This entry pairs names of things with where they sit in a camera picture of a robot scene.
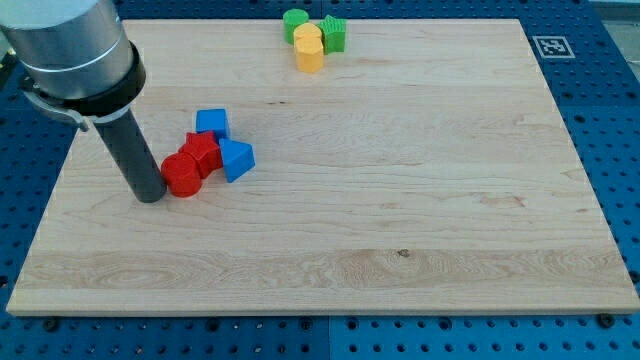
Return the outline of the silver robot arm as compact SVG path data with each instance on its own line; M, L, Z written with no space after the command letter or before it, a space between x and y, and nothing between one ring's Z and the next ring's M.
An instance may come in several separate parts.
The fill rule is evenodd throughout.
M110 0L5 0L1 32L26 74L19 87L44 115L83 131L124 115L146 73Z

